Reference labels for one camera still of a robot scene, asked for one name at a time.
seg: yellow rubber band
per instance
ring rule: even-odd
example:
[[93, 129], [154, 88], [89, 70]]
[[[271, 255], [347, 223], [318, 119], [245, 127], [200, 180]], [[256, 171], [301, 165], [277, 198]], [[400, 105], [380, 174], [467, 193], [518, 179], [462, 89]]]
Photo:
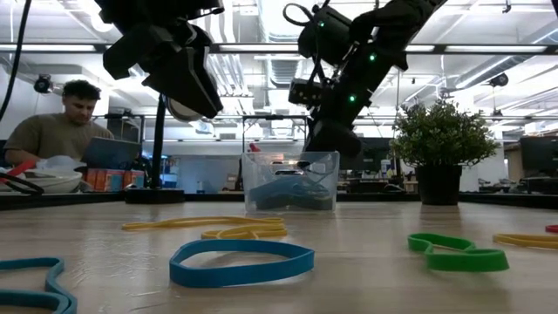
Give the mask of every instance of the yellow rubber band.
[[278, 217], [245, 218], [234, 216], [192, 217], [169, 219], [161, 222], [130, 222], [122, 225], [126, 231], [140, 229], [170, 229], [208, 226], [215, 224], [248, 224], [227, 230], [212, 230], [201, 234], [202, 239], [259, 239], [260, 237], [285, 236], [284, 220]]
[[558, 249], [558, 236], [555, 235], [498, 234], [493, 236], [493, 241], [525, 248]]

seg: green rubber band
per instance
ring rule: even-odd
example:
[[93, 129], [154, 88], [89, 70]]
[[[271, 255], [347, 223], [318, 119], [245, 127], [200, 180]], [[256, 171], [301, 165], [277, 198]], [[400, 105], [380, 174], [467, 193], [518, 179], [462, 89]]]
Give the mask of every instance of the green rubber band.
[[[488, 272], [509, 269], [506, 253], [500, 249], [477, 249], [466, 239], [420, 233], [409, 235], [409, 249], [423, 252], [430, 270]], [[455, 253], [434, 253], [434, 246], [455, 249]]]

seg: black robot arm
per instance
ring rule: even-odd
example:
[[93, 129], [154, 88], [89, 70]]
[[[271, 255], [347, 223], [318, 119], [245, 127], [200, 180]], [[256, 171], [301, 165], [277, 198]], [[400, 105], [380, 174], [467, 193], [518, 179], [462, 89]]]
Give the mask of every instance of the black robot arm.
[[[353, 122], [389, 70], [408, 68], [405, 48], [446, 0], [392, 0], [383, 8], [350, 21], [326, 4], [315, 6], [298, 40], [301, 55], [312, 58], [310, 79], [296, 78], [289, 102], [310, 110], [310, 132], [304, 151], [338, 151], [354, 157], [361, 150]], [[374, 38], [372, 30], [378, 27]], [[321, 61], [336, 69], [324, 78]]]
[[222, 0], [95, 0], [103, 21], [122, 38], [103, 55], [114, 79], [139, 65], [149, 76], [143, 85], [207, 117], [222, 110], [214, 81], [205, 69], [212, 44], [190, 20], [224, 11]]

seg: blue rubber band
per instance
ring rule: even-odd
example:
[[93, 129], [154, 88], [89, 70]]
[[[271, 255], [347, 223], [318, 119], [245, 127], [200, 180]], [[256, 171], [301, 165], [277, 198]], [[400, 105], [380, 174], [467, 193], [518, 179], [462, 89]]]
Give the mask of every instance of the blue rubber band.
[[[205, 252], [257, 252], [285, 256], [284, 261], [221, 268], [192, 268], [181, 265], [191, 256]], [[263, 240], [198, 240], [183, 245], [169, 262], [174, 283], [190, 288], [219, 288], [264, 283], [300, 275], [314, 268], [314, 251], [284, 242]]]
[[0, 290], [0, 305], [40, 308], [52, 314], [76, 314], [78, 300], [56, 282], [64, 271], [64, 260], [56, 257], [40, 257], [0, 261], [0, 270], [20, 270], [36, 267], [50, 267], [44, 280], [44, 290]]

